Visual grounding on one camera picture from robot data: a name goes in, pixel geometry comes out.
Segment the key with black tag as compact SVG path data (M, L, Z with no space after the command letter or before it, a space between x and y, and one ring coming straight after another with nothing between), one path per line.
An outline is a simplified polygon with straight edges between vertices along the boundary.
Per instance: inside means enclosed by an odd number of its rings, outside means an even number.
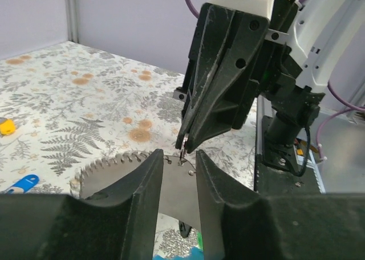
M182 238L188 238L192 227L183 221L179 221L179 231Z

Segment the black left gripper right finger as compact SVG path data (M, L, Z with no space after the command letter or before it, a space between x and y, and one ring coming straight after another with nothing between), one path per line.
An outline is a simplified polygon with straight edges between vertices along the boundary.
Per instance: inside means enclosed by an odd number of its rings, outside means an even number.
M196 153L205 259L363 259L363 194L263 196Z

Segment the key with green tag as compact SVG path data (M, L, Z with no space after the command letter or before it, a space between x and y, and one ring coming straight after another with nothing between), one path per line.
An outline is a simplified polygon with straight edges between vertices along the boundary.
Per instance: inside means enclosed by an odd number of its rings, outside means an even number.
M203 250L203 240L202 234L200 232L197 233L197 244L200 250Z

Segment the blue keyring holder with rings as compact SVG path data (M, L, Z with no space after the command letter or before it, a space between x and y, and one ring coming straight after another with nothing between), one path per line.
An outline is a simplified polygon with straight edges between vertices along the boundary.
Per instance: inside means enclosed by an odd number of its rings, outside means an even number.
M70 181L70 192L106 212L92 229L106 242L107 259L160 259L153 254L159 214L200 230L196 170L161 149L95 160Z

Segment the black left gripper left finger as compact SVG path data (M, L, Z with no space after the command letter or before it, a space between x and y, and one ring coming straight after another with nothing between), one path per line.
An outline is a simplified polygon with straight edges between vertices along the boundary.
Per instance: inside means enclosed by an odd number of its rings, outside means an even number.
M97 214L68 194L1 194L1 258L107 259Z

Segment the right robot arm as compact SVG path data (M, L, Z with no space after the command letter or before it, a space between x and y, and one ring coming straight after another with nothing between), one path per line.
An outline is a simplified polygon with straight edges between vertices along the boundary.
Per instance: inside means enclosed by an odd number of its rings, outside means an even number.
M275 110L263 160L300 177L294 140L319 114L328 81L364 22L364 0L208 0L201 6L183 85L180 155L240 129L253 100Z

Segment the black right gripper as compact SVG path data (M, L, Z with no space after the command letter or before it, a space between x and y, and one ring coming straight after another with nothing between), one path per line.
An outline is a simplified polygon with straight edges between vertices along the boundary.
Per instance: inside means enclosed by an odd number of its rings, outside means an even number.
M253 99L271 101L294 124L312 122L322 94L300 85L304 69L294 56L290 27L299 14L298 0L274 0L271 20L203 4L189 52L185 94L176 148L193 152L203 142L239 129Z

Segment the key with blue tag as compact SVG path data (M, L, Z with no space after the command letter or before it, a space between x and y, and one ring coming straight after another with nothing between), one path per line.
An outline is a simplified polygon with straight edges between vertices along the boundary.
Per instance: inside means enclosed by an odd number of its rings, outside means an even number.
M24 176L22 179L17 181L11 187L6 189L3 193L4 194L24 194L35 187L39 182L39 177L35 174L28 174Z

